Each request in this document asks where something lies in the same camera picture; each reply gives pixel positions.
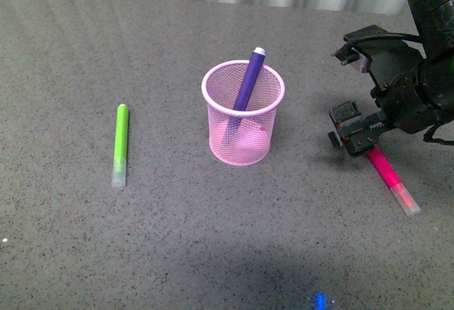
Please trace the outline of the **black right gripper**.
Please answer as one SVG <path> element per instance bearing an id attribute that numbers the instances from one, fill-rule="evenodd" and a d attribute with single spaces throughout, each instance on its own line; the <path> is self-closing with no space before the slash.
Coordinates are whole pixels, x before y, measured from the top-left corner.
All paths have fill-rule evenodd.
<path id="1" fill-rule="evenodd" d="M 354 101 L 342 103 L 329 111 L 335 129 L 328 134 L 334 148 L 344 147 L 349 156 L 370 152 L 380 136 L 398 128 L 415 134 L 431 125 L 431 102 L 422 92 L 417 78 L 398 76 L 387 89 L 371 91 L 379 111 L 363 116 Z"/>

